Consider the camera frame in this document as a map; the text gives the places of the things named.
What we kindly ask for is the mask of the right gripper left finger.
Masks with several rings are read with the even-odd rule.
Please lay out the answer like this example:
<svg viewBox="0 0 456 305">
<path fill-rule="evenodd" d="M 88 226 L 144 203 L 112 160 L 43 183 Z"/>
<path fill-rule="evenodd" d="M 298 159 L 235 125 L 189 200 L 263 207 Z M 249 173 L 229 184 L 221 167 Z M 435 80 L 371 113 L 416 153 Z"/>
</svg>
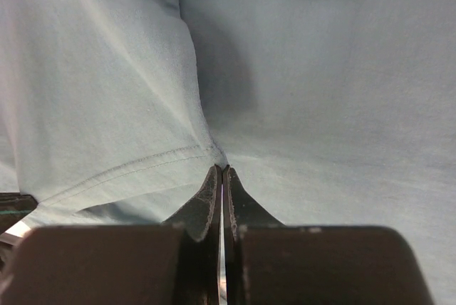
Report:
<svg viewBox="0 0 456 305">
<path fill-rule="evenodd" d="M 6 265 L 8 304 L 218 304 L 222 171 L 161 224 L 41 227 Z"/>
</svg>

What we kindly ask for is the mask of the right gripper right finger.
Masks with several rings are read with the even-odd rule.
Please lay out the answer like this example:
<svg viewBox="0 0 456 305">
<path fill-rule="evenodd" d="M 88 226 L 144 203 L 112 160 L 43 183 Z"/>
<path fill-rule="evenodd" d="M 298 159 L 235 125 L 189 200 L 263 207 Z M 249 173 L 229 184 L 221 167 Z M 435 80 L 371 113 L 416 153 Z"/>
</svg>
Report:
<svg viewBox="0 0 456 305">
<path fill-rule="evenodd" d="M 287 226 L 223 172 L 229 304 L 431 304 L 408 242 L 382 226 Z"/>
</svg>

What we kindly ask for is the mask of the grey-blue t-shirt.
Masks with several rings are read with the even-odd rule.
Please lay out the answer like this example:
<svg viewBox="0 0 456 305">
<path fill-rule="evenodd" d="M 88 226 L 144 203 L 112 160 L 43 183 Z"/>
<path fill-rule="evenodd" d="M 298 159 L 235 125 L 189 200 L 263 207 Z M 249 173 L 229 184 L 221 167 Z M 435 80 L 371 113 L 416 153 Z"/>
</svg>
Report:
<svg viewBox="0 0 456 305">
<path fill-rule="evenodd" d="M 212 165 L 287 224 L 383 224 L 455 302 L 455 0 L 1 0 L 28 227 L 152 224 Z"/>
</svg>

